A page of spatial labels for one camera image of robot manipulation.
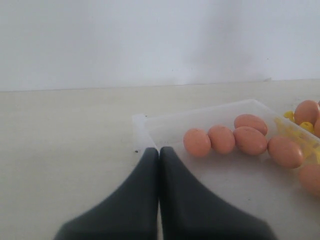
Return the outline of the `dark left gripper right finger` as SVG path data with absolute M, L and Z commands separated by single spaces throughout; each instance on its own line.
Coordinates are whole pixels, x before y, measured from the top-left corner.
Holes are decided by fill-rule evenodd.
M 172 147 L 159 154 L 159 203 L 166 240 L 272 240 L 269 225 L 227 203 L 182 163 Z

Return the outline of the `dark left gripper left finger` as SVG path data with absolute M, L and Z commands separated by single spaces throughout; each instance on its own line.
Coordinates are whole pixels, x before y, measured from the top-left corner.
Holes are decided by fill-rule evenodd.
M 128 178 L 106 199 L 66 222 L 56 240 L 156 240 L 159 153 L 146 148 Z

